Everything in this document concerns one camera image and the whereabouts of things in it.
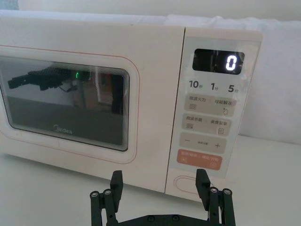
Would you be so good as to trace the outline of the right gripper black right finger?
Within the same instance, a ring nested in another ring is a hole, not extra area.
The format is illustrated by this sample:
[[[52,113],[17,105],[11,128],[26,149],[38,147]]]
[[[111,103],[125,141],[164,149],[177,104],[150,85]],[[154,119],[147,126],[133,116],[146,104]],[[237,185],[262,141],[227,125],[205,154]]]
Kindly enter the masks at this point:
[[[196,172],[196,188],[204,209],[207,211],[207,220],[202,225],[232,226],[232,191],[228,188],[219,190],[211,186],[211,181],[204,169],[198,169]]]

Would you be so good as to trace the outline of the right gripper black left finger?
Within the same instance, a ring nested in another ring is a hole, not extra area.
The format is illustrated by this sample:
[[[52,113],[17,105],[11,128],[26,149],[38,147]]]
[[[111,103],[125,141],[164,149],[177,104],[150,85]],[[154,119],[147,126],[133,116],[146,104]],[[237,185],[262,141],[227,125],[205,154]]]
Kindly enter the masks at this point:
[[[90,193],[91,206],[91,225],[102,226],[102,210],[105,209],[107,226],[117,226],[116,213],[119,209],[119,202],[121,200],[123,190],[123,176],[121,170],[113,172],[110,188],[105,189],[102,193],[92,191]]]

